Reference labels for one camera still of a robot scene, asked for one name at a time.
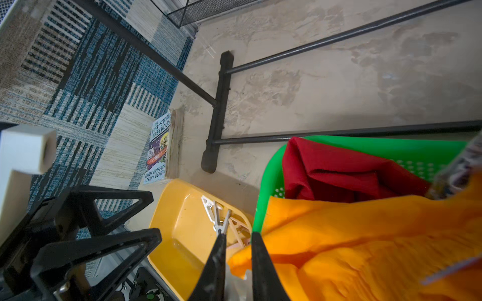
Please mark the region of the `white blue patterned shorts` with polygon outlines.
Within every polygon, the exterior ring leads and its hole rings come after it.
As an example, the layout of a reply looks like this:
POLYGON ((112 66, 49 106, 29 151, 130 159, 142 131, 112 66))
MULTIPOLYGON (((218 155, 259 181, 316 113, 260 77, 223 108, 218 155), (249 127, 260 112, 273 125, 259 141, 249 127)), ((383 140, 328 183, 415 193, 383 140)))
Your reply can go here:
POLYGON ((481 169, 481 131, 450 164, 436 174, 426 197, 441 200, 463 191, 476 169, 481 169))

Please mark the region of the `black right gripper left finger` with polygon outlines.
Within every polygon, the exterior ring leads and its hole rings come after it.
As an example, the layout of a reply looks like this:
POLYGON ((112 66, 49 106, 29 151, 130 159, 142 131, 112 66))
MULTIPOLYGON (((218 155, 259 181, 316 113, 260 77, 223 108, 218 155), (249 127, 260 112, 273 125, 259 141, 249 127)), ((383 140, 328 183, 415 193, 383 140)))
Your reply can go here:
POLYGON ((202 274, 191 296, 192 300, 224 300, 227 236, 219 233, 202 274))

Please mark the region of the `green plastic basket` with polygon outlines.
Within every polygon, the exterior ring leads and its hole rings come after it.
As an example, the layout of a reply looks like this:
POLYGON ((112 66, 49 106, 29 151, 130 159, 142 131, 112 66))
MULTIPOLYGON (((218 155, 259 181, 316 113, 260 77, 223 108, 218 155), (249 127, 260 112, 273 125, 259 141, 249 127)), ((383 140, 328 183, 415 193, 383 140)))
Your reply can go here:
POLYGON ((291 138, 261 180, 254 231, 267 229, 272 197, 356 203, 428 191, 462 141, 310 136, 291 138))

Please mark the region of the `red shorts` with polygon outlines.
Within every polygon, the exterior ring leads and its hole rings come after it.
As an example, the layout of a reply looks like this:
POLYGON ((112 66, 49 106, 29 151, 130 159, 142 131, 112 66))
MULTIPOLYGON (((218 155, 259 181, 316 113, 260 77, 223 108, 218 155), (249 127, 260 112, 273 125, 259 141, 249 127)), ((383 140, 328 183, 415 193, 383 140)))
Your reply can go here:
POLYGON ((287 199, 356 203, 424 196, 431 185, 392 160, 298 137, 287 143, 282 170, 287 199))

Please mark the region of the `grey clothespin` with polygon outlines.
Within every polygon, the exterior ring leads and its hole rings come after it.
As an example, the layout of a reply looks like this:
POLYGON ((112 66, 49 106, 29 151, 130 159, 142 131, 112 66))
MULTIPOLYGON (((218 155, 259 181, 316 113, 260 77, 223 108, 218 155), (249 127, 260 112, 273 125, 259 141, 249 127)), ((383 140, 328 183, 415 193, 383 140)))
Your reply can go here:
POLYGON ((221 220, 221 208, 218 207, 218 203, 212 201, 211 199, 207 198, 206 196, 202 196, 201 198, 203 207, 209 220, 213 223, 213 229, 216 234, 227 234, 227 229, 229 226, 229 219, 232 216, 232 210, 228 209, 227 214, 223 220, 221 220))

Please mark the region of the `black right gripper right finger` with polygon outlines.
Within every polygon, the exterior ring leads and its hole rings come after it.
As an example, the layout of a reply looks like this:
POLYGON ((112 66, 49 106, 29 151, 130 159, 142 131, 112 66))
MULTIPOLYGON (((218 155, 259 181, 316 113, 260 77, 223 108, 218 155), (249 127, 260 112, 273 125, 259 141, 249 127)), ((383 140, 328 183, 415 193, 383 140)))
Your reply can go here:
POLYGON ((290 300, 258 232, 252 233, 252 290, 254 300, 290 300))

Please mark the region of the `blue wire hanger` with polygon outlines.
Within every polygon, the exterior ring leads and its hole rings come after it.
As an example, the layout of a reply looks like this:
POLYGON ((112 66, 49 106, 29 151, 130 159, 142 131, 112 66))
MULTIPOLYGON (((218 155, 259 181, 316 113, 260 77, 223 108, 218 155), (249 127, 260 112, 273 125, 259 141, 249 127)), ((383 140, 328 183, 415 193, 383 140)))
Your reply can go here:
POLYGON ((442 269, 441 271, 437 273, 433 273, 430 276, 427 276, 425 279, 420 281, 421 285, 429 285, 433 282, 436 282, 444 277, 447 277, 448 275, 451 275, 453 273, 456 273, 464 268, 470 267, 474 265, 475 263, 479 262, 481 260, 481 256, 479 257, 473 257, 469 258, 467 260, 463 260, 461 262, 455 263, 453 265, 450 265, 447 268, 442 269))

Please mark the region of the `yellow plastic tray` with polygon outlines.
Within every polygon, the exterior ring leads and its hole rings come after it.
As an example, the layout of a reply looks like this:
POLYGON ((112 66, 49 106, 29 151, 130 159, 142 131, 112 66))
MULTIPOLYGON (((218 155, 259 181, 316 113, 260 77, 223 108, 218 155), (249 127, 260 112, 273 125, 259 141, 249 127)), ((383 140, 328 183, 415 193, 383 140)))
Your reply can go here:
POLYGON ((179 300, 187 300, 193 292, 217 238, 203 195, 218 203, 221 220, 228 209, 231 217, 250 215, 180 179, 167 184, 149 225, 160 230, 162 242, 148 260, 179 300))

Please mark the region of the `colourful book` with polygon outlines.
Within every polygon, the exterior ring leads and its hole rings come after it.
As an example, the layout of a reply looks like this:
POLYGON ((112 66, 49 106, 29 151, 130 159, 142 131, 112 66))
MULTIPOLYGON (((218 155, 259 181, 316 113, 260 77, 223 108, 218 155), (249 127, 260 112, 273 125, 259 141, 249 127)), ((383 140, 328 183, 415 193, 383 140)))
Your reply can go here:
POLYGON ((169 109, 153 122, 146 155, 144 184, 176 179, 179 176, 185 110, 169 109))

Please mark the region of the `black clothes rack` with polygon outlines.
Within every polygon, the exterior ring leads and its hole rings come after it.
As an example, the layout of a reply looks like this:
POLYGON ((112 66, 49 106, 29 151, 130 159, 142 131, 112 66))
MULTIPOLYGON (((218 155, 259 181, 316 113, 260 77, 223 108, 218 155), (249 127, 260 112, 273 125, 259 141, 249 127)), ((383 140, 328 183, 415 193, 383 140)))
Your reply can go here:
MULTIPOLYGON (((75 121, 110 133, 123 107, 158 117, 173 92, 185 111, 179 174, 201 169, 209 105, 97 19, 87 23, 61 84, 75 121)), ((481 2, 438 12, 230 75, 218 170, 250 174, 261 132, 420 128, 481 119, 481 2)))

